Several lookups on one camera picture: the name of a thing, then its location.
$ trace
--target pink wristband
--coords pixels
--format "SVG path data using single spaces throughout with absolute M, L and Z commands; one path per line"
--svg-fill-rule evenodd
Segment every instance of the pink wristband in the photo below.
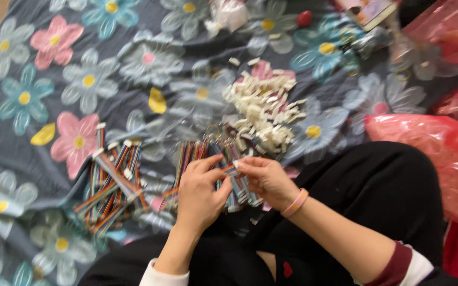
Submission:
M 305 201 L 307 200 L 308 197 L 309 197 L 309 192 L 307 190 L 305 190 L 304 188 L 301 188 L 300 189 L 300 194 L 298 195 L 296 200 L 294 200 L 293 204 L 290 205 L 288 207 L 288 209 L 286 209 L 285 211 L 281 212 L 280 214 L 283 217 L 292 216 L 294 213 L 296 213 L 296 211 L 298 211 L 300 209 L 300 207 L 305 203 Z

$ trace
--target person's right hand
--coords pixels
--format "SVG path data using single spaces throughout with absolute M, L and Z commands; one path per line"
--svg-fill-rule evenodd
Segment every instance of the person's right hand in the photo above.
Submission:
M 300 194 L 279 162 L 260 157 L 238 160 L 238 171 L 248 177 L 248 188 L 259 194 L 272 208 L 280 212 L 293 204 Z

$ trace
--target floral bedsheet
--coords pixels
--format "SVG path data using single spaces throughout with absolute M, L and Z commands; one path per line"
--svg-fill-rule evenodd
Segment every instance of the floral bedsheet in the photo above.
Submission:
M 391 72 L 385 50 L 364 62 L 342 53 L 363 31 L 328 1 L 246 5 L 247 25 L 210 38 L 207 0 L 11 1 L 0 27 L 1 286 L 74 285 L 110 249 L 174 224 L 149 213 L 101 238 L 69 211 L 86 189 L 99 122 L 108 140 L 143 139 L 151 200 L 174 182 L 175 143 L 232 116 L 221 92 L 255 57 L 295 71 L 289 100 L 308 98 L 283 159 L 297 168 L 363 142 L 365 114 L 423 113 L 458 86 L 420 81 L 410 66 Z M 314 19 L 298 29 L 303 10 Z

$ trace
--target black trousers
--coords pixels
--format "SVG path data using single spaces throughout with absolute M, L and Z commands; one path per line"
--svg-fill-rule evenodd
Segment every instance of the black trousers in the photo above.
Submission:
M 296 185 L 348 219 L 412 245 L 433 265 L 441 266 L 445 230 L 441 191 L 434 166 L 419 150 L 393 142 L 354 146 L 307 166 Z M 143 238 L 107 254 L 88 270 L 80 285 L 138 285 L 166 240 L 167 235 Z M 312 281 L 354 285 L 326 250 L 274 210 L 243 242 L 224 227 L 221 217 L 194 250 L 189 284 L 275 285 L 256 250 L 276 254 L 277 285 L 312 285 Z M 292 275 L 285 269 L 289 266 Z

